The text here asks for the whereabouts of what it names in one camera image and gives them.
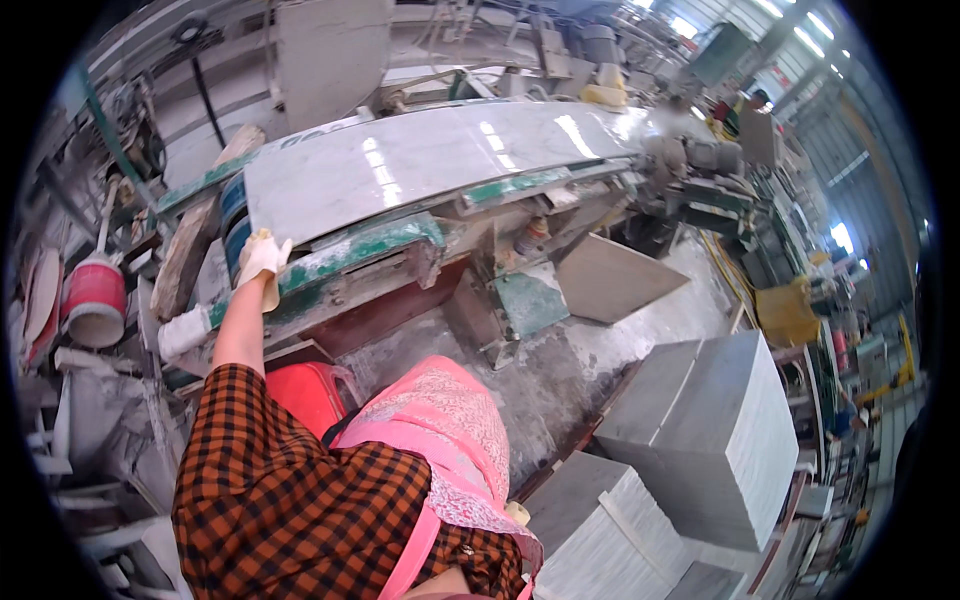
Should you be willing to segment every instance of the red plastic stool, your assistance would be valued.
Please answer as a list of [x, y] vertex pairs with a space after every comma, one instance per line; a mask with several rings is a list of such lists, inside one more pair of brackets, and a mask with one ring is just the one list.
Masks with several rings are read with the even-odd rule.
[[[352, 396], [349, 408], [340, 398], [338, 380]], [[318, 440], [347, 412], [360, 407], [360, 394], [350, 369], [324, 363], [300, 363], [268, 372], [267, 392]]]

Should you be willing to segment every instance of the wet floor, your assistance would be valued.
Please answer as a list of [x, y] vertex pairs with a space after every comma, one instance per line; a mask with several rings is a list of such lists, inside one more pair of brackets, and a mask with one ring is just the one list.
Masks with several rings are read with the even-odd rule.
[[727, 284], [700, 240], [688, 237], [663, 262], [690, 281], [613, 325], [577, 317], [551, 325], [524, 340], [514, 362], [497, 372], [455, 330], [442, 306], [338, 362], [353, 370], [366, 397], [431, 354], [452, 358], [473, 372], [490, 389], [506, 425], [514, 492], [596, 413], [624, 367], [656, 344], [729, 333]]

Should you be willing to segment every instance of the white work glove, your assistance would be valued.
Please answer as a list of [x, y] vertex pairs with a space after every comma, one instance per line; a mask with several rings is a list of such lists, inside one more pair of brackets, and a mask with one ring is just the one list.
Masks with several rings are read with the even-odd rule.
[[293, 240], [287, 240], [283, 242], [283, 246], [278, 247], [270, 230], [261, 229], [251, 233], [243, 250], [240, 251], [240, 277], [237, 278], [237, 287], [264, 271], [270, 273], [270, 278], [263, 289], [263, 312], [265, 313], [269, 313], [280, 304], [276, 276], [283, 273], [287, 258], [290, 257], [290, 250], [293, 248]]

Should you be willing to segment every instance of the polished marble surface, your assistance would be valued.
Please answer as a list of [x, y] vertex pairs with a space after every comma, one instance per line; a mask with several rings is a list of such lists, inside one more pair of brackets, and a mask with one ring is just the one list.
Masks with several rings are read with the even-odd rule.
[[244, 170], [252, 226], [299, 244], [466, 185], [635, 155], [667, 127], [645, 108], [559, 102], [395, 115], [255, 159]]

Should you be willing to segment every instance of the orange checkered shirt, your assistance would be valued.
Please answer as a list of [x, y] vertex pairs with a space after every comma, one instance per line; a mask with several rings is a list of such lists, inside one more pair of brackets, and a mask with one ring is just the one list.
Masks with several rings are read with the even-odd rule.
[[[180, 463], [173, 522], [198, 600], [376, 598], [430, 489], [422, 458], [380, 443], [327, 450], [259, 373], [206, 379]], [[470, 591], [523, 589], [514, 539], [444, 523], [414, 585], [458, 564]]]

